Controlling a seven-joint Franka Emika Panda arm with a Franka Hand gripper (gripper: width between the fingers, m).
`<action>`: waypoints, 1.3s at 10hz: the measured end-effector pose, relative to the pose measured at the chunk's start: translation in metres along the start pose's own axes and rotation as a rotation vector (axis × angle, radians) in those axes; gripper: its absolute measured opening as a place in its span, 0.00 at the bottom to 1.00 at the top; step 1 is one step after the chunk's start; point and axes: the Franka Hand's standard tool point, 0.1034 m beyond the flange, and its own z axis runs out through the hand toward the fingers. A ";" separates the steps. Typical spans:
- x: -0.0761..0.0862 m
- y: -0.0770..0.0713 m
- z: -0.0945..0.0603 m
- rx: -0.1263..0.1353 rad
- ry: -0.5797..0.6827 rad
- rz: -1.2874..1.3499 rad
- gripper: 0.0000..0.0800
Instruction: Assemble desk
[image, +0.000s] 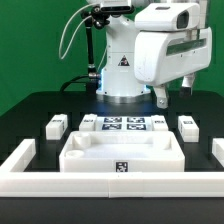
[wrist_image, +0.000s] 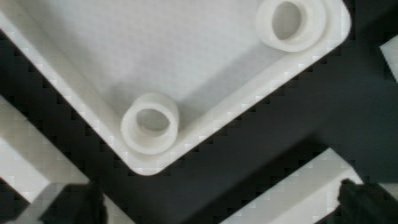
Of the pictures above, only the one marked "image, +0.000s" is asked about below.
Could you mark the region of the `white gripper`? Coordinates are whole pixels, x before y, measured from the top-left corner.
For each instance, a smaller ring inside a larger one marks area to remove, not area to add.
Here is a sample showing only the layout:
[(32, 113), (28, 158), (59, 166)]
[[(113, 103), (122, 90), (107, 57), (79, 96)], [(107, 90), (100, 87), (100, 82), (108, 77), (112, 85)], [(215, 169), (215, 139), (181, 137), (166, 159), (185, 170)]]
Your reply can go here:
[(210, 64), (211, 28), (202, 29), (197, 40), (187, 41), (186, 38), (186, 31), (140, 32), (136, 37), (134, 74), (140, 83), (156, 86), (154, 92), (158, 108), (168, 107), (167, 89), (161, 84), (184, 76), (180, 96), (190, 97), (195, 81), (194, 72)]

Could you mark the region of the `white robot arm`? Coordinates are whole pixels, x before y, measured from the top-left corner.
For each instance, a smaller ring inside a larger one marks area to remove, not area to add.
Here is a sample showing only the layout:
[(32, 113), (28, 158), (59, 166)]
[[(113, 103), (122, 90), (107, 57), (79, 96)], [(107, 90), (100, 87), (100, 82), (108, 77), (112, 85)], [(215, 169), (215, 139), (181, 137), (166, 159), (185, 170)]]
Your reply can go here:
[(86, 0), (93, 24), (106, 30), (107, 62), (97, 97), (132, 103), (154, 92), (168, 107), (166, 86), (182, 78), (180, 95), (192, 94), (195, 73), (209, 66), (209, 0)]

